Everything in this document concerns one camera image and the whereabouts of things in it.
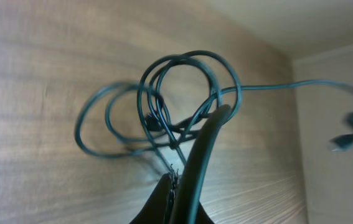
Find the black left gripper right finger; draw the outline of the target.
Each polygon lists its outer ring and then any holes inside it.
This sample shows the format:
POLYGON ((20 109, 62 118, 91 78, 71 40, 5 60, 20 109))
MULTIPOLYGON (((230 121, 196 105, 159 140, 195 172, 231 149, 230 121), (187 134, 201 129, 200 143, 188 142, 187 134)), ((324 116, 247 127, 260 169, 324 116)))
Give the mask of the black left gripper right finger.
POLYGON ((229 105, 217 108, 204 123, 190 151, 178 186, 170 222, 173 224, 212 223, 199 202, 209 159, 220 128, 231 113, 229 105))

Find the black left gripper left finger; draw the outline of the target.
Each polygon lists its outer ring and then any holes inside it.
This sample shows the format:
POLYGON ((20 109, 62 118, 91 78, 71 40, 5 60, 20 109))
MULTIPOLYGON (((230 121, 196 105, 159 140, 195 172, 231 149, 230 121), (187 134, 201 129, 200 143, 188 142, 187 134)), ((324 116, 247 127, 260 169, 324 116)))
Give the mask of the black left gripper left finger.
POLYGON ((164 174, 140 212, 130 224, 167 224, 172 212, 175 191, 171 174, 164 174))

